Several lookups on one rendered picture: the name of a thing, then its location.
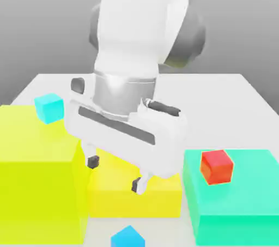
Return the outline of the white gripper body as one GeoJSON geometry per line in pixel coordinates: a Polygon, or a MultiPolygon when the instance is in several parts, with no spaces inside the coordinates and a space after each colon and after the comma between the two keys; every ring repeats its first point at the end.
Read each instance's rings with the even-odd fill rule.
{"type": "Polygon", "coordinates": [[[142,99],[128,121],[104,117],[79,97],[65,104],[67,132],[154,176],[169,178],[183,168],[188,122],[178,108],[142,99]]]}

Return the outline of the small blue cube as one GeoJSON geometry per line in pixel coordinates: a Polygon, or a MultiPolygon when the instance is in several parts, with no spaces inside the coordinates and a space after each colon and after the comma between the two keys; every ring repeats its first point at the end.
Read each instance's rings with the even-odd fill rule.
{"type": "Polygon", "coordinates": [[[130,225],[111,237],[111,247],[145,247],[145,239],[130,225]]]}

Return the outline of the small cyan cube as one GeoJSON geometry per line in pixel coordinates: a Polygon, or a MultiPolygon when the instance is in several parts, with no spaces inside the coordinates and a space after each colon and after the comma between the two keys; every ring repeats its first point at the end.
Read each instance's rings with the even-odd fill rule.
{"type": "Polygon", "coordinates": [[[64,118],[64,101],[54,93],[36,97],[34,104],[38,118],[45,124],[64,118]]]}

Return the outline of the small red cube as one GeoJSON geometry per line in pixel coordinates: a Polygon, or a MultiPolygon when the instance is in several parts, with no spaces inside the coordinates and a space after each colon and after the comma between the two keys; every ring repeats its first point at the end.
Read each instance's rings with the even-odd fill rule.
{"type": "Polygon", "coordinates": [[[200,172],[208,185],[231,182],[234,162],[223,149],[202,151],[200,172]]]}

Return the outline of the large lime yellow box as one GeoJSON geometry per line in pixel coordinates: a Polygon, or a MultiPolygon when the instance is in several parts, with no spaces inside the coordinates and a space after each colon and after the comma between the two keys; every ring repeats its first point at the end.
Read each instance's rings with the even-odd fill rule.
{"type": "Polygon", "coordinates": [[[34,106],[0,106],[0,244],[81,244],[88,170],[79,139],[34,106]]]}

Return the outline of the large turquoise box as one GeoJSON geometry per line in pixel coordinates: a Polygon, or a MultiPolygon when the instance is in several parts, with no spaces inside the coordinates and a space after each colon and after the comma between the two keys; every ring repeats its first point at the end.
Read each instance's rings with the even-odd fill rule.
{"type": "Polygon", "coordinates": [[[279,246],[279,162],[266,149],[229,149],[229,183],[208,185],[202,151],[186,150],[183,182],[200,246],[279,246]]]}

